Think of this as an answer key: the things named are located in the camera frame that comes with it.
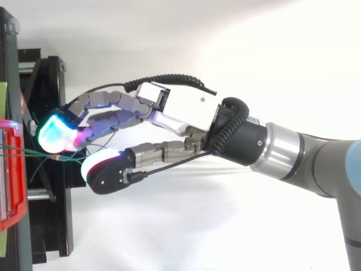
robotic finger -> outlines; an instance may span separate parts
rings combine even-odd
[[[89,156],[81,173],[93,192],[109,194],[127,188],[146,178],[149,172],[133,172],[155,162],[176,163],[200,152],[201,142],[171,141],[159,144],[143,143],[124,151],[105,149]]]

white background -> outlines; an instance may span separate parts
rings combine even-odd
[[[67,62],[67,100],[88,88],[186,73],[252,116],[322,137],[357,139],[358,0],[2,0],[20,48]],[[149,124],[122,150],[177,139]],[[74,252],[47,270],[349,270],[334,200],[204,158],[98,196],[72,190]]]

coiled cable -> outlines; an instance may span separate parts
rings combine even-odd
[[[217,92],[206,88],[201,80],[189,75],[157,75],[152,77],[145,77],[125,83],[124,89],[127,93],[130,93],[136,90],[142,83],[145,82],[157,82],[169,85],[187,85],[193,88],[203,90],[212,95],[217,94]]]
[[[222,105],[236,111],[236,113],[212,139],[211,151],[216,156],[221,154],[228,139],[243,125],[249,116],[248,106],[237,98],[225,98]]]

metal finger segment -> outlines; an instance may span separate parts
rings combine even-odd
[[[146,167],[160,161],[176,163],[197,154],[194,145],[186,146],[182,141],[143,143],[130,149],[135,155],[136,168]]]

red object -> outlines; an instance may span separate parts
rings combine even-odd
[[[27,213],[23,126],[15,121],[0,120],[0,231]]]

